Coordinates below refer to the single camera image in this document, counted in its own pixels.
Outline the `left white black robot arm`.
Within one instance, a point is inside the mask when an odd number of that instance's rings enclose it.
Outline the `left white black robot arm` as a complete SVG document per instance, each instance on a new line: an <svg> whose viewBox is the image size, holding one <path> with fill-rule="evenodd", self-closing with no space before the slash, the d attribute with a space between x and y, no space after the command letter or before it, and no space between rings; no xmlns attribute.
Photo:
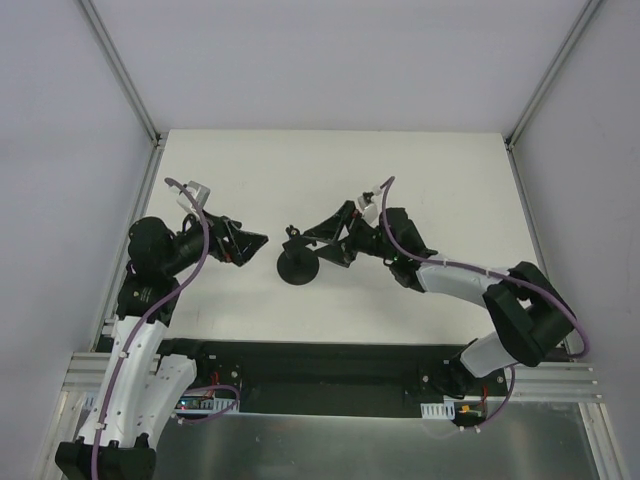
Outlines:
<svg viewBox="0 0 640 480"><path fill-rule="evenodd" d="M157 444L188 388L204 387L210 363L198 355L156 354L185 284L206 258L241 267L266 245L264 234L207 212L189 214L178 232L157 217L128 232L125 281L113 345L99 392L76 439L59 444L55 463L68 479L150 479Z"/></svg>

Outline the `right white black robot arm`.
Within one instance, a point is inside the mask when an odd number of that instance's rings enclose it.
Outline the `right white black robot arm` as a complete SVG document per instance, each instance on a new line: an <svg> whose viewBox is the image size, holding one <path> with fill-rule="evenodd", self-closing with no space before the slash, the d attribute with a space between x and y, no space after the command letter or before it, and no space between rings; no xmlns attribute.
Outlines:
<svg viewBox="0 0 640 480"><path fill-rule="evenodd" d="M539 268L526 261L504 271L445 259L426 246L401 207L346 201L320 224L286 229L281 261L292 261L295 285L318 274L319 262L349 267L359 255L382 260L394 280L418 293L441 294L484 308L493 332L471 341L429 373L431 387L456 399L473 394L497 370L536 367L570 333L576 319Z"/></svg>

